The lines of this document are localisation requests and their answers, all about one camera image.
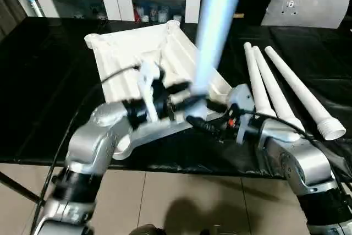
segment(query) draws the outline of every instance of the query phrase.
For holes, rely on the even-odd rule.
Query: wire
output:
[[[81,104],[79,105],[79,107],[77,108],[76,112],[73,114],[68,126],[67,126],[67,129],[65,131],[65,134],[64,136],[62,137],[61,139],[61,142],[59,144],[59,147],[58,149],[56,150],[56,153],[55,153],[55,156],[54,156],[54,159],[50,165],[50,168],[49,168],[49,171],[48,171],[48,174],[46,176],[46,179],[45,179],[45,182],[44,182],[44,185],[43,185],[43,188],[40,192],[40,197],[39,197],[39,202],[37,203],[37,207],[35,209],[35,213],[34,213],[34,218],[33,218],[33,222],[32,222],[32,226],[31,226],[31,234],[34,233],[35,231],[35,227],[36,227],[36,224],[37,224],[37,221],[38,221],[38,217],[39,217],[39,212],[40,212],[40,208],[42,206],[42,203],[44,201],[44,196],[46,194],[46,191],[48,189],[48,186],[49,186],[49,183],[50,183],[50,179],[52,177],[52,174],[53,174],[53,171],[54,171],[54,168],[55,168],[55,165],[56,165],[56,162],[57,162],[57,158],[58,158],[58,155],[64,145],[64,142],[66,141],[66,138],[67,138],[67,135],[69,134],[69,131],[71,129],[71,126],[73,125],[74,121],[76,120],[76,117],[77,115],[79,114],[82,106],[86,103],[86,101],[93,95],[93,93],[101,87],[101,85],[103,85],[104,83],[106,83],[107,81],[109,81],[110,79],[114,78],[115,76],[127,71],[127,70],[131,70],[131,69],[135,69],[135,70],[138,70],[139,69],[139,65],[132,65],[132,66],[129,66],[129,67],[126,67],[126,68],[123,68],[123,69],[120,69],[118,71],[116,71],[115,73],[109,75],[108,77],[104,78],[103,80],[101,80],[99,83],[95,84],[90,90],[89,92],[85,95],[85,97],[82,99],[81,101]]]

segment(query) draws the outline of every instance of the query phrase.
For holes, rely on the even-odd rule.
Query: black table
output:
[[[129,30],[150,24],[128,21],[26,18],[0,43],[1,106],[5,115],[0,162],[50,165],[66,127],[81,99],[99,82],[89,33]],[[182,30],[195,40],[196,24]],[[231,86],[249,84],[243,44],[262,50],[271,45],[316,97],[347,128],[343,138],[324,142],[352,165],[352,33],[339,30],[248,26],[234,21],[218,71]],[[321,139],[316,125],[281,75],[273,70],[294,113],[307,131]],[[94,94],[75,122],[82,125],[104,102],[102,90]],[[59,154],[62,165],[67,143]],[[141,171],[282,177],[259,169],[255,143],[223,144],[188,129],[137,147],[124,161],[110,168]]]

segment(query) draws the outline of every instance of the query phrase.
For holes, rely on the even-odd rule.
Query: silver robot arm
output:
[[[328,159],[308,140],[296,136],[290,127],[267,119],[258,152],[266,159],[267,168],[277,167],[285,175],[311,234],[352,235],[347,197],[339,189]]]
[[[122,102],[96,108],[71,138],[65,165],[55,180],[34,231],[37,234],[93,234],[87,226],[96,195],[116,146],[132,130]]]

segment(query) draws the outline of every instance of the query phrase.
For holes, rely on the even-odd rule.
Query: tile floor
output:
[[[1,172],[36,194],[47,170],[0,164]],[[34,203],[0,184],[0,205],[0,235],[29,234]],[[236,234],[309,234],[285,181],[108,171],[91,221],[95,234],[127,235],[146,223],[168,235],[199,234],[213,225]]]

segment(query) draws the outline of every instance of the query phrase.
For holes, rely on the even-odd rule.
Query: white tube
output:
[[[305,130],[300,120],[297,119],[294,113],[292,112],[290,105],[288,104],[284,94],[282,93],[280,86],[278,85],[258,46],[254,46],[252,49],[254,51],[254,56],[257,60],[259,71],[262,75],[265,87],[268,90],[271,101],[273,102],[277,116],[283,119],[284,121],[287,121],[292,125],[295,125],[296,127]]]
[[[270,106],[251,43],[246,42],[244,44],[244,52],[246,54],[256,112],[276,117],[275,111]]]
[[[346,129],[341,122],[330,115],[276,51],[268,46],[265,48],[265,52],[317,123],[318,130],[324,139],[334,140],[343,136],[346,133]]]

